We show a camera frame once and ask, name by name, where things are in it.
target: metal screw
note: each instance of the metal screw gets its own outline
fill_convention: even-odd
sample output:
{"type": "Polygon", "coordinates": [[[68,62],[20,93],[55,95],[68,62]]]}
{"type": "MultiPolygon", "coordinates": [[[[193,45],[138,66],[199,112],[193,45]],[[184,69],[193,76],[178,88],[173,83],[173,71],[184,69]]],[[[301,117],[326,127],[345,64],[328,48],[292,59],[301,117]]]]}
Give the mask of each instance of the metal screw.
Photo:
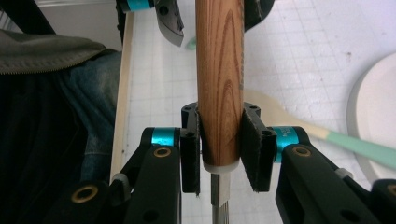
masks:
{"type": "Polygon", "coordinates": [[[85,203],[95,197],[99,189],[95,185],[86,185],[76,190],[72,195],[73,203],[85,203]]]}

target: white plate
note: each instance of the white plate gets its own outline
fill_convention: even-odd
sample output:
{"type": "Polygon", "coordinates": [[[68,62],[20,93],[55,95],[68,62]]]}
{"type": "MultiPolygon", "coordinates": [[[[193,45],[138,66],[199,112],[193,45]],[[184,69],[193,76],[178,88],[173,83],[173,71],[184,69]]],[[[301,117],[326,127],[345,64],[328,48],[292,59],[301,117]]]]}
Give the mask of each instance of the white plate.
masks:
{"type": "MultiPolygon", "coordinates": [[[[396,148],[396,53],[377,63],[355,84],[346,121],[349,134],[396,148]]],[[[372,183],[379,178],[396,178],[394,170],[363,157],[357,159],[372,183]]]]}

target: wooden stick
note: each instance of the wooden stick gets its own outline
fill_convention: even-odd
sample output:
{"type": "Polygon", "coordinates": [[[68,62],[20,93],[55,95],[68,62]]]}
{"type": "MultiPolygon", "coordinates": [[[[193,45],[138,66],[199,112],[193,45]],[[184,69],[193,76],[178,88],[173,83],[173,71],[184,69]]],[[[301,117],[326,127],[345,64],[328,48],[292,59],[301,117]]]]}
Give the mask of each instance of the wooden stick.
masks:
{"type": "Polygon", "coordinates": [[[117,99],[116,124],[114,130],[113,154],[111,158],[110,176],[119,173],[123,166],[124,156],[124,136],[125,123],[128,111],[128,93],[129,93],[129,77],[131,76],[132,61],[132,30],[134,25],[134,13],[126,14],[124,32],[124,43],[122,48],[122,59],[120,68],[120,84],[117,99]]]}
{"type": "Polygon", "coordinates": [[[198,111],[204,162],[239,160],[243,112],[243,0],[196,0],[198,111]]]}

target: gray fabric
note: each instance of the gray fabric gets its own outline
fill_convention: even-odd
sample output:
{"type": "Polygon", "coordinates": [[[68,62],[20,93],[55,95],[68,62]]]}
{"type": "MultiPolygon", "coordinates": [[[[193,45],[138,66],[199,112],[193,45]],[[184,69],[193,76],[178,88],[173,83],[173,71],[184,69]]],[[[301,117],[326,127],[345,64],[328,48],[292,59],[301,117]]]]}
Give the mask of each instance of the gray fabric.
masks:
{"type": "Polygon", "coordinates": [[[0,75],[57,71],[83,63],[106,50],[81,37],[24,35],[0,30],[0,75]]]}

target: black clamp jaw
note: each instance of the black clamp jaw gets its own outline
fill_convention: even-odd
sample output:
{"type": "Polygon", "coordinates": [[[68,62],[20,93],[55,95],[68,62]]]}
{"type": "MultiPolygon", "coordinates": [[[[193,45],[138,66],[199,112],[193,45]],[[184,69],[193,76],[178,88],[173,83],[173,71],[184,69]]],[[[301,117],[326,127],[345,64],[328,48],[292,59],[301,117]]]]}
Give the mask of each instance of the black clamp jaw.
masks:
{"type": "MultiPolygon", "coordinates": [[[[378,180],[367,191],[315,149],[304,129],[265,127],[260,113],[245,103],[241,160],[257,192],[269,190],[273,163],[281,161],[276,204],[284,223],[396,223],[396,180],[378,180]]],[[[197,104],[184,106],[181,117],[181,128],[143,131],[110,186],[79,183],[44,223],[181,223],[181,191],[200,193],[197,104]]]]}

